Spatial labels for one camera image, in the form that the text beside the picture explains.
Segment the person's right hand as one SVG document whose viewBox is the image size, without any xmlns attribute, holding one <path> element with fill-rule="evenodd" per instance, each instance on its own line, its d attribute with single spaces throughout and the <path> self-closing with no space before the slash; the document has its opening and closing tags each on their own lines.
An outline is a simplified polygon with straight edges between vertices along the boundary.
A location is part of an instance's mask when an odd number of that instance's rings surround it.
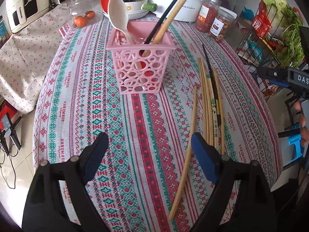
<svg viewBox="0 0 309 232">
<path fill-rule="evenodd" d="M 306 118 L 305 116 L 303 115 L 303 112 L 302 112 L 302 108 L 301 108 L 301 102 L 300 101 L 297 101 L 294 103 L 294 108 L 297 110 L 297 111 L 300 111 L 300 118 L 299 118 L 299 124 L 301 126 L 300 128 L 300 134 L 301 134 L 301 146 L 303 147 L 306 147 L 308 145 L 308 141 L 309 141 L 309 131 L 308 129 L 306 128 Z"/>
</svg>

